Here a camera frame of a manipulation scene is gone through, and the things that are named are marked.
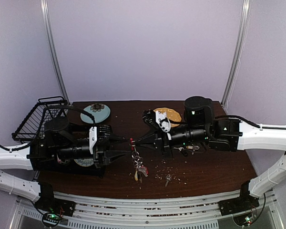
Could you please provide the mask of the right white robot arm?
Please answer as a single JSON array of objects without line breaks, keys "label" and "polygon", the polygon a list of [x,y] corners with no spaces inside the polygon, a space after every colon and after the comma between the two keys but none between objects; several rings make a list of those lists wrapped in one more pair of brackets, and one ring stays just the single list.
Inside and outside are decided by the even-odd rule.
[{"label": "right white robot arm", "polygon": [[235,199],[238,210],[246,210],[253,198],[261,197],[286,179],[286,125],[255,124],[237,115],[215,116],[213,101],[202,96],[192,96],[184,101],[183,122],[173,121],[159,110],[144,111],[142,120],[151,130],[133,141],[133,147],[154,148],[165,156],[171,156],[174,147],[190,144],[228,152],[283,151],[274,165],[242,185],[240,196]]}]

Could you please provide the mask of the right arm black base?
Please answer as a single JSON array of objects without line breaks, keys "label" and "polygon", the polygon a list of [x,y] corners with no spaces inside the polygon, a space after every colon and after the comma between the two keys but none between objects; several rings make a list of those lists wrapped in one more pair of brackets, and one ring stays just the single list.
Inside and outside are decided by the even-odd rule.
[{"label": "right arm black base", "polygon": [[260,213],[257,215],[257,207],[260,206],[259,198],[251,196],[249,190],[250,181],[241,185],[240,194],[236,198],[221,200],[218,202],[219,210],[222,216],[232,215],[242,211],[250,210],[250,214],[232,217],[233,222],[239,227],[250,227],[254,224],[263,213],[266,206],[266,195]]}]

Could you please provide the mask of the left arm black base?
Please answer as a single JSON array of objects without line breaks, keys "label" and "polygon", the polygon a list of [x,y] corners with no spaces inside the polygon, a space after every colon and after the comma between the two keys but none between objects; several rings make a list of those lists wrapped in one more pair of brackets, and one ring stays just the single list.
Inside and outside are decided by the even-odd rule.
[{"label": "left arm black base", "polygon": [[48,228],[54,228],[63,221],[63,216],[72,217],[76,203],[74,201],[56,198],[50,184],[38,182],[40,191],[38,200],[33,206],[42,215],[41,222]]}]

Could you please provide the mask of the keyring bundle with coloured tags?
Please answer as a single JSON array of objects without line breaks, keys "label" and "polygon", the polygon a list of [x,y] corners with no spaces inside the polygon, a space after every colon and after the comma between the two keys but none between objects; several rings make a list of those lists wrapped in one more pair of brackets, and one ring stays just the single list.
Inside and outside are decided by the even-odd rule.
[{"label": "keyring bundle with coloured tags", "polygon": [[130,146],[132,163],[135,169],[134,179],[135,181],[142,183],[143,177],[148,177],[149,171],[148,168],[144,165],[143,158],[136,149],[135,141],[132,138],[130,138]]}]

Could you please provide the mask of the single silver key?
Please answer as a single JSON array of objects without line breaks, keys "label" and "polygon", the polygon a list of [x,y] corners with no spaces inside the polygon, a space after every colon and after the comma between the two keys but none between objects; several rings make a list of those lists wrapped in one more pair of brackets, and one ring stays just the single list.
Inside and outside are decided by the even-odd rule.
[{"label": "single silver key", "polygon": [[169,182],[172,180],[172,176],[170,174],[168,174],[166,177],[165,177],[165,187],[168,186]]}]

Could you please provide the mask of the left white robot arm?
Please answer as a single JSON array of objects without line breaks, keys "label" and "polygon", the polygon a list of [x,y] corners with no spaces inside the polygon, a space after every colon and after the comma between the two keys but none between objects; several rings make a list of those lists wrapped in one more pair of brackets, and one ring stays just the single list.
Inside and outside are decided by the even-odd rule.
[{"label": "left white robot arm", "polygon": [[51,186],[27,181],[4,172],[5,169],[51,171],[71,175],[102,177],[106,166],[130,154],[116,150],[124,137],[113,133],[110,125],[97,125],[92,114],[69,105],[50,105],[43,109],[34,138],[18,146],[0,145],[0,190],[40,201],[49,212],[59,208]]}]

